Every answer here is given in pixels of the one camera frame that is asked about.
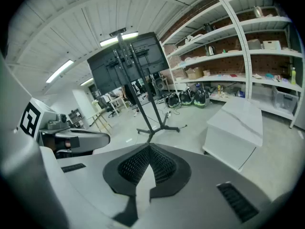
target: monitor stand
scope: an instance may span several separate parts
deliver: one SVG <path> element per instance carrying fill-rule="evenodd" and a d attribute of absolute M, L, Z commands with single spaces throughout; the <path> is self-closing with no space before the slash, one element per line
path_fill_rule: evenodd
<path fill-rule="evenodd" d="M 135 68 L 137 69 L 138 73 L 140 74 L 140 76 L 141 76 L 141 78 L 142 78 L 142 80 L 143 80 L 143 82 L 144 82 L 145 88 L 146 88 L 146 90 L 147 90 L 148 98 L 149 98 L 149 100 L 152 102 L 153 109 L 154 109 L 154 111 L 155 111 L 155 114 L 156 114 L 156 116 L 157 116 L 157 118 L 158 118 L 158 121 L 159 121 L 159 124 L 160 124 L 160 127 L 159 127 L 159 128 L 157 128 L 157 129 L 155 129 L 155 130 L 152 129 L 152 126 L 151 126 L 151 124 L 150 124 L 149 121 L 148 121 L 148 118 L 147 118 L 147 116 L 146 116 L 146 114 L 145 114 L 145 112 L 144 112 L 144 110 L 143 110 L 143 108 L 142 108 L 142 106 L 141 106 L 141 103 L 140 103 L 140 101 L 139 101 L 139 99 L 138 99 L 138 97 L 137 97 L 137 95 L 136 95 L 136 92 L 134 91 L 134 89 L 133 89 L 133 87 L 132 87 L 131 80 L 130 80 L 129 75 L 127 74 L 126 68 L 125 68 L 125 66 L 122 64 L 121 59 L 120 59 L 120 57 L 119 57 L 119 54 L 118 54 L 117 50 L 115 49 L 115 50 L 113 50 L 113 52 L 114 52 L 114 54 L 115 54 L 115 56 L 116 56 L 116 58 L 117 58 L 117 60 L 118 60 L 120 69 L 121 69 L 122 72 L 123 72 L 123 75 L 124 75 L 124 77 L 125 77 L 125 79 L 126 79 L 127 85 L 128 85 L 128 87 L 129 87 L 129 89 L 130 89 L 130 91 L 131 91 L 131 93 L 132 93 L 132 96 L 134 97 L 134 99 L 135 99 L 135 101 L 136 101 L 136 103 L 137 103 L 137 105 L 138 105 L 138 108 L 140 109 L 140 112 L 141 112 L 141 114 L 143 115 L 143 118 L 144 118 L 144 120 L 145 120 L 145 122 L 146 122 L 146 124 L 147 124 L 147 126 L 148 126 L 148 129 L 149 129 L 149 130 L 142 130 L 142 129 L 138 129 L 138 128 L 137 128 L 138 134 L 139 134 L 140 132 L 144 132 L 144 133 L 149 134 L 149 137 L 148 137 L 148 139 L 147 139 L 147 141 L 146 141 L 147 143 L 149 143 L 149 142 L 151 141 L 153 135 L 154 135 L 155 133 L 157 133 L 158 131 L 160 131 L 160 130 L 174 130 L 174 131 L 180 132 L 180 129 L 179 129 L 178 127 L 171 127 L 171 126 L 167 126 L 167 125 L 165 124 L 165 123 L 166 123 L 166 120 L 167 120 L 167 114 L 165 115 L 164 120 L 163 120 L 163 121 L 161 120 L 160 115 L 159 115 L 159 112 L 158 112 L 158 110 L 157 110 L 157 106 L 156 106 L 156 104 L 155 104 L 155 102 L 154 102 L 154 100 L 153 100 L 152 92 L 151 92 L 151 90 L 150 90 L 150 88 L 149 88 L 149 86 L 148 86 L 148 84 L 147 84 L 147 82 L 146 82 L 144 73 L 143 73 L 143 71 L 142 71 L 142 69 L 141 69 L 141 65 L 140 65 L 140 63 L 139 63 L 138 57 L 137 57 L 136 54 L 135 54 L 135 51 L 134 51 L 134 49 L 133 49 L 132 44 L 130 43 L 130 44 L 129 44 L 129 47 L 128 47 L 127 44 L 126 44 L 126 43 L 124 42 L 124 40 L 122 39 L 122 35 L 121 35 L 121 34 L 118 34 L 118 35 L 117 35 L 117 38 L 118 38 L 118 41 L 119 41 L 120 48 L 121 48 L 121 50 L 122 50 L 122 52 L 123 52 L 123 56 L 124 56 L 125 61 L 126 61 L 126 65 L 132 65 L 132 67 L 135 67 Z M 132 53 L 132 57 L 133 57 L 132 59 L 131 59 L 130 56 L 129 56 L 129 53 L 128 53 L 129 50 L 130 50 L 131 53 Z"/>

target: fluorescent light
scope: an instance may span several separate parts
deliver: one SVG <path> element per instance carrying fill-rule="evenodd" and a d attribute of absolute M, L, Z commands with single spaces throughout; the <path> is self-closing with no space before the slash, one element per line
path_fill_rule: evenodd
<path fill-rule="evenodd" d="M 126 34 L 126 35 L 122 35 L 122 38 L 125 40 L 125 39 L 135 37 L 135 36 L 138 36 L 138 35 L 139 35 L 138 32 L 133 32 L 133 33 L 129 33 L 129 34 Z"/>
<path fill-rule="evenodd" d="M 131 38 L 131 37 L 135 37 L 137 35 L 139 35 L 138 32 L 133 32 L 133 33 L 129 33 L 129 34 L 126 34 L 126 35 L 122 35 L 122 38 L 123 38 L 123 40 L 125 40 L 125 39 Z M 107 39 L 105 41 L 100 42 L 100 45 L 101 45 L 101 47 L 103 47 L 103 46 L 106 46 L 110 43 L 114 43 L 114 42 L 117 42 L 117 41 L 118 41 L 117 37 L 112 37 L 110 39 Z"/>
<path fill-rule="evenodd" d="M 87 83 L 89 83 L 89 82 L 91 82 L 91 81 L 93 81 L 93 78 L 90 78 L 89 80 L 83 82 L 83 83 L 81 84 L 81 86 L 84 86 L 85 84 L 87 84 Z"/>
<path fill-rule="evenodd" d="M 110 43 L 117 42 L 117 41 L 118 41 L 118 39 L 116 37 L 113 37 L 113 38 L 110 38 L 108 40 L 100 42 L 100 45 L 101 45 L 101 47 L 103 47 L 103 46 L 106 46 Z"/>
<path fill-rule="evenodd" d="M 58 76 L 61 72 L 63 72 L 64 69 L 68 68 L 68 66 L 71 65 L 72 63 L 73 63 L 72 60 L 69 60 L 66 63 L 64 63 L 63 66 L 61 66 L 57 71 L 55 71 L 53 75 L 51 75 L 51 77 L 47 80 L 47 83 L 53 81 L 56 76 Z"/>

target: air vent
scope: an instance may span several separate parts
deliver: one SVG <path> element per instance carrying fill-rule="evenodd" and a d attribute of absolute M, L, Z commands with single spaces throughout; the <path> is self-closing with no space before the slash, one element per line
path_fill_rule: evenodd
<path fill-rule="evenodd" d="M 217 185 L 217 188 L 242 223 L 258 214 L 258 210 L 231 183 Z"/>
<path fill-rule="evenodd" d="M 79 164 L 75 164 L 75 165 L 72 165 L 72 166 L 65 166 L 65 167 L 62 167 L 61 169 L 64 173 L 66 173 L 66 172 L 78 170 L 78 169 L 81 169 L 81 168 L 84 168 L 84 167 L 86 167 L 84 164 L 79 163 Z"/>

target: black vent slot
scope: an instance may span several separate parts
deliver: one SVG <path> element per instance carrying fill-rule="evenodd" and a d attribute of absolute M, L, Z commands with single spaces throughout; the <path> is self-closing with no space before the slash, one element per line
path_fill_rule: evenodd
<path fill-rule="evenodd" d="M 217 188 L 242 223 L 258 214 L 258 210 L 231 183 L 220 184 Z"/>
<path fill-rule="evenodd" d="M 81 168 L 84 168 L 84 167 L 86 167 L 84 164 L 79 163 L 79 164 L 75 164 L 75 165 L 72 165 L 72 166 L 61 167 L 61 169 L 64 173 L 66 173 L 66 172 L 78 170 L 78 169 L 81 169 Z"/>
<path fill-rule="evenodd" d="M 124 162 L 119 164 L 119 174 L 127 181 L 138 185 L 149 165 L 149 149 L 145 148 L 142 151 L 131 156 Z"/>
<path fill-rule="evenodd" d="M 170 179 L 176 171 L 174 161 L 153 147 L 150 149 L 149 163 L 152 167 L 157 185 Z"/>

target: yellow bottle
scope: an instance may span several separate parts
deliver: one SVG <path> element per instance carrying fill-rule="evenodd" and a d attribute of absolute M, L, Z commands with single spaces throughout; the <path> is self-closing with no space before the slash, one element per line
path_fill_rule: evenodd
<path fill-rule="evenodd" d="M 292 68 L 292 71 L 291 71 L 291 84 L 292 85 L 295 85 L 295 67 Z"/>
<path fill-rule="evenodd" d="M 221 89 L 221 85 L 218 85 L 218 86 L 217 86 L 218 95 L 221 95 L 221 90 L 220 90 L 220 89 Z"/>

